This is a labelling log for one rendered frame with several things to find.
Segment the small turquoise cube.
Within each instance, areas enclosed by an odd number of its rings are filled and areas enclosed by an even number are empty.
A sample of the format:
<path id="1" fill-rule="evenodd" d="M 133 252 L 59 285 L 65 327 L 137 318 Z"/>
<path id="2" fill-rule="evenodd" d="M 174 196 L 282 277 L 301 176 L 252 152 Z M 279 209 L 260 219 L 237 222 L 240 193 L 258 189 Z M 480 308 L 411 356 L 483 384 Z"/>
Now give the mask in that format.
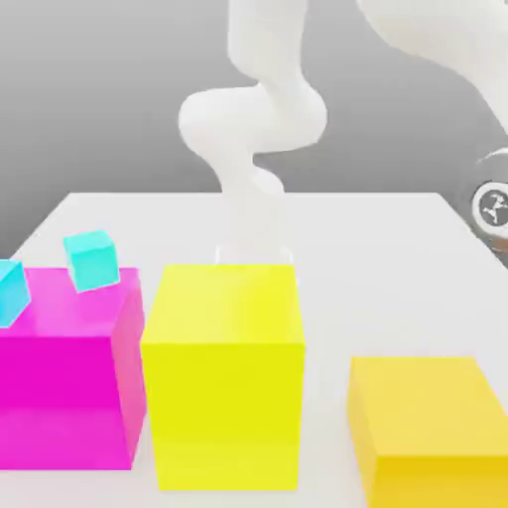
<path id="1" fill-rule="evenodd" d="M 114 242 L 104 230 L 63 239 L 67 268 L 78 293 L 117 284 L 120 272 Z"/>

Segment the small sky blue cube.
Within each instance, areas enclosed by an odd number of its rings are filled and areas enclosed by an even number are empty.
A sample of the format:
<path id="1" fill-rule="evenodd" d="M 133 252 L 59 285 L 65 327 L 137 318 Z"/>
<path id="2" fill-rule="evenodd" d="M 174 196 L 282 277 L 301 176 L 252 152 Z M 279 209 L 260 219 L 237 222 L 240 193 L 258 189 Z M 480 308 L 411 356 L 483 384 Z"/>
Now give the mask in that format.
<path id="1" fill-rule="evenodd" d="M 9 327 L 30 302 L 23 264 L 0 259 L 0 328 Z"/>

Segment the large lemon yellow box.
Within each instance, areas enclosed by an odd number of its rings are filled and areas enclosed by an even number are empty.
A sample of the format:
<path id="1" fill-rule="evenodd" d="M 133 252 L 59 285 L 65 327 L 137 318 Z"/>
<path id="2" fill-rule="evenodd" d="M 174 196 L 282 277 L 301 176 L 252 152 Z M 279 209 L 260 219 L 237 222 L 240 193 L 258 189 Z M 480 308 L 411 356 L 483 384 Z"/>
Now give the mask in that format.
<path id="1" fill-rule="evenodd" d="M 291 265 L 167 266 L 141 340 L 159 487 L 295 489 L 305 352 Z"/>

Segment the large magenta box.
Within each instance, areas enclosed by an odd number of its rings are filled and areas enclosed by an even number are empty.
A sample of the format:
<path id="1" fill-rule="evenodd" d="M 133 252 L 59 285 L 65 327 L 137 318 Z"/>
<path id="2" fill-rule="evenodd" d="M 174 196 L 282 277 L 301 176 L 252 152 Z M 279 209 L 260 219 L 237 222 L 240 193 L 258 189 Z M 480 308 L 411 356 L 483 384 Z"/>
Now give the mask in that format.
<path id="1" fill-rule="evenodd" d="M 129 470 L 147 404 L 139 272 L 78 293 L 26 271 L 32 301 L 0 328 L 0 470 Z"/>

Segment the large golden yellow box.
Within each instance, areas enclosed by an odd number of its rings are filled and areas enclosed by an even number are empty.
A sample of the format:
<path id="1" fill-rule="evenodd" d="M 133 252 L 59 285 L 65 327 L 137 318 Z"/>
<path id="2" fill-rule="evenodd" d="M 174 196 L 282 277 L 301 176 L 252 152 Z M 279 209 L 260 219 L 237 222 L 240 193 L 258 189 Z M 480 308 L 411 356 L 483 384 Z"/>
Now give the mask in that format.
<path id="1" fill-rule="evenodd" d="M 508 508 L 508 415 L 474 358 L 354 357 L 347 418 L 367 508 Z"/>

